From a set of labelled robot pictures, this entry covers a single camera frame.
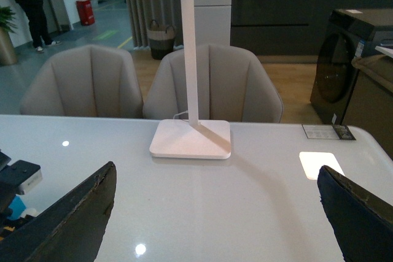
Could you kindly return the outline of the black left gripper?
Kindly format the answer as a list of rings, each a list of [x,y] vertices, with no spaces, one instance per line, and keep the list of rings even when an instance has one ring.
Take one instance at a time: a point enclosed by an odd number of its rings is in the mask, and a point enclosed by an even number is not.
[[[1,152],[1,176],[5,176],[5,169],[11,159]],[[5,180],[1,179],[1,232],[3,231],[3,224],[6,218],[12,214],[8,209],[10,203],[14,199],[14,189]]]

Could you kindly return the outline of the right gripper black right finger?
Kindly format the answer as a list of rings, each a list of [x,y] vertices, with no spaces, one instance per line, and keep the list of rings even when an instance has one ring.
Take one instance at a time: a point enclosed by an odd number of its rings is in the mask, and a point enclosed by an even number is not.
[[[392,205],[329,166],[317,187],[345,261],[392,261]]]

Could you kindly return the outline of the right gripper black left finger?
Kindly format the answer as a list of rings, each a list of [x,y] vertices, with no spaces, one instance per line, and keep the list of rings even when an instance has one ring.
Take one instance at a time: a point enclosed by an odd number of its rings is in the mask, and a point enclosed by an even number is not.
[[[1,261],[94,261],[114,207],[117,171],[108,162],[1,241]]]

